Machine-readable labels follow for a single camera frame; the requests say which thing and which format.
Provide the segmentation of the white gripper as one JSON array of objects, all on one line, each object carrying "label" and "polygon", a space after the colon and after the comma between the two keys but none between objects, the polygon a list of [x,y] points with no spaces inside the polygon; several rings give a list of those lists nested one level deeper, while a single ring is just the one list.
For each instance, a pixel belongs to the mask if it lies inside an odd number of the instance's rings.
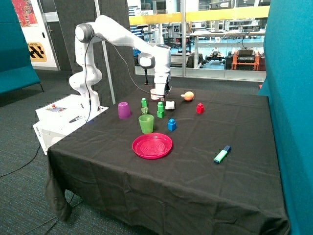
[{"label": "white gripper", "polygon": [[169,93],[171,89],[171,86],[169,85],[170,79],[170,73],[155,73],[154,83],[156,95],[165,96]]}]

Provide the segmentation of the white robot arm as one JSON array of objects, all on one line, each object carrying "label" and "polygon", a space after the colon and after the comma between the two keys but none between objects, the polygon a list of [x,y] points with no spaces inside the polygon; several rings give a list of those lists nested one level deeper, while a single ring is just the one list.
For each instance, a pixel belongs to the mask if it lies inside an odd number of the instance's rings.
[{"label": "white robot arm", "polygon": [[142,68],[154,69],[155,94],[165,97],[171,79],[170,47],[165,44],[154,46],[138,38],[113,19],[101,15],[94,22],[79,24],[75,28],[76,63],[82,71],[69,79],[70,86],[82,97],[83,108],[88,113],[100,111],[99,96],[91,87],[102,79],[101,71],[94,62],[93,44],[107,41],[118,47],[134,47],[140,51],[138,62]]}]

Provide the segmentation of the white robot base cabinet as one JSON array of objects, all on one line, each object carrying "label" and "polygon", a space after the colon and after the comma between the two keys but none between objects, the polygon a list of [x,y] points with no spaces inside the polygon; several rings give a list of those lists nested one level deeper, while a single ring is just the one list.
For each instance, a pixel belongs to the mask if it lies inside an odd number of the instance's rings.
[{"label": "white robot base cabinet", "polygon": [[89,109],[89,102],[80,95],[71,94],[36,110],[39,121],[33,129],[44,154],[64,137],[94,119],[108,107]]}]

